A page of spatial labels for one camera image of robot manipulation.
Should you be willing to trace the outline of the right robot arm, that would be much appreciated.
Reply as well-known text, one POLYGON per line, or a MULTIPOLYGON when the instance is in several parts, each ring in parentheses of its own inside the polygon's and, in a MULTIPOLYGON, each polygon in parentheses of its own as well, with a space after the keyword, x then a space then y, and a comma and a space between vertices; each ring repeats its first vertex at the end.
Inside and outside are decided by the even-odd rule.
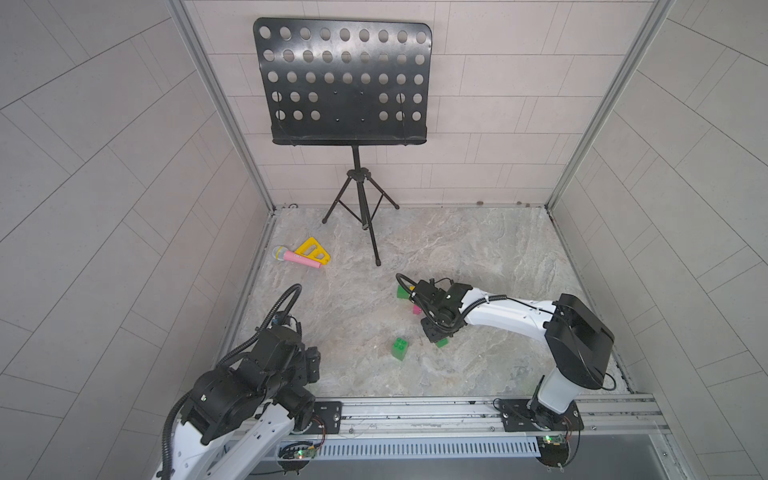
POLYGON ((554 301, 519 300, 453 280, 443 289, 434 279, 414 281, 401 273, 395 278, 422 311, 422 330, 432 343, 465 326, 482 326, 545 344, 554 368, 539 381, 526 406, 509 413, 543 431, 583 428, 575 399, 585 390, 605 388, 615 336, 578 297, 563 293, 554 301))

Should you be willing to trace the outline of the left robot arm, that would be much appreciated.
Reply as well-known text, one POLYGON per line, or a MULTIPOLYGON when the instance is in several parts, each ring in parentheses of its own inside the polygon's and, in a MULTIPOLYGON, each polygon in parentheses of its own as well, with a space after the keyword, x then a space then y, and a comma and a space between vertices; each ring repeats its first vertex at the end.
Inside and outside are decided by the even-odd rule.
POLYGON ((245 479, 291 432, 306 430, 321 355, 290 314, 302 287, 281 294, 248 340, 202 374, 171 408, 159 479, 245 479))

